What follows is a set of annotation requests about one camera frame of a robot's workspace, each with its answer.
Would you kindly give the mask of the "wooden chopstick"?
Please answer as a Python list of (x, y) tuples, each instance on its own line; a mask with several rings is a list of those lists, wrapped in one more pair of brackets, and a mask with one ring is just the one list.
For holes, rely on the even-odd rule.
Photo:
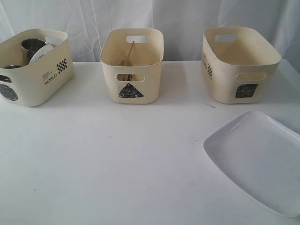
[(130, 46), (130, 48), (129, 48), (129, 51), (128, 51), (128, 53), (127, 53), (126, 58), (125, 58), (124, 60), (122, 60), (121, 63), (120, 63), (121, 66), (127, 66), (127, 65), (128, 65), (129, 60), (130, 60), (130, 56), (131, 56), (131, 52), (132, 52), (133, 47), (134, 47), (134, 44), (135, 44), (135, 41), (133, 41), (133, 42), (131, 43), (131, 46)]

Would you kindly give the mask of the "white ceramic bowl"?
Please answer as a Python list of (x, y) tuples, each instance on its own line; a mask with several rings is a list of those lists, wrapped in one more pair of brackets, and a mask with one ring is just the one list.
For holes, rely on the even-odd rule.
[(52, 51), (56, 46), (61, 44), (63, 41), (60, 38), (54, 38), (54, 37), (46, 37), (47, 44), (40, 49), (37, 50), (36, 53), (33, 54), (31, 57), (29, 64), (37, 61), (44, 55), (48, 54), (50, 51)]

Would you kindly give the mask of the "stainless steel mug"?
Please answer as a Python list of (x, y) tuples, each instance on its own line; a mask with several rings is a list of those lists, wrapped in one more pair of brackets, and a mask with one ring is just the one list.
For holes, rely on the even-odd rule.
[(23, 40), (21, 42), (23, 65), (28, 65), (33, 54), (46, 44), (46, 41), (37, 38), (29, 38)]

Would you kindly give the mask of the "small stainless steel cup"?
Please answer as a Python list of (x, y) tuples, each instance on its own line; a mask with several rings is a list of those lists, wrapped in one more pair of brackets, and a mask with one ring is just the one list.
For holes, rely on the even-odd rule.
[(3, 69), (14, 69), (14, 68), (21, 68), (21, 65), (8, 65), (4, 66)]

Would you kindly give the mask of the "cream bin with triangle mark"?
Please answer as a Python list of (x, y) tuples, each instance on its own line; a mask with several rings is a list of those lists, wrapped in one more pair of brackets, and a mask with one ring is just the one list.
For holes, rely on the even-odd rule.
[[(120, 63), (135, 41), (127, 66)], [(150, 28), (112, 31), (102, 48), (100, 62), (112, 101), (119, 104), (148, 104), (159, 96), (164, 38)]]

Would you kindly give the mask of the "white backdrop curtain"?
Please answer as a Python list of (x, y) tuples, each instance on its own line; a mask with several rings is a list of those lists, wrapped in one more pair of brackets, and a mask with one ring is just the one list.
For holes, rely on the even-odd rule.
[(98, 61), (108, 34), (120, 28), (161, 31), (165, 60), (198, 60), (203, 32), (244, 26), (263, 35), (295, 67), (300, 61), (297, 0), (3, 0), (0, 39), (33, 28), (68, 34), (74, 61)]

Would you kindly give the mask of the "cream bin with square mark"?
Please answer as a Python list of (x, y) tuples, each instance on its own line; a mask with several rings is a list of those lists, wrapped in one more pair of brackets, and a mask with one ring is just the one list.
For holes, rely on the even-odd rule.
[(252, 28), (215, 27), (203, 33), (202, 74), (220, 103), (260, 101), (281, 59), (272, 44)]

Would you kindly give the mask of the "white rectangular plate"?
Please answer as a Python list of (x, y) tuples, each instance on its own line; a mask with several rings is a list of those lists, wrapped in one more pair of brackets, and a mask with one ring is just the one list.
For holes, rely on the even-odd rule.
[(203, 142), (214, 165), (248, 196), (288, 218), (300, 215), (300, 136), (260, 111), (239, 115)]

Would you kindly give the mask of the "cream bin with circle mark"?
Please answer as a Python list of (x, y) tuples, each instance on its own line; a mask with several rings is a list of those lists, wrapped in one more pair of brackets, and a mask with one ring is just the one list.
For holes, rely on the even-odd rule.
[[(62, 43), (28, 65), (23, 65), (21, 42), (29, 38), (60, 38)], [(20, 68), (3, 69), (8, 65)], [(0, 44), (0, 96), (8, 102), (26, 107), (47, 101), (74, 75), (68, 34), (49, 29), (23, 31)]]

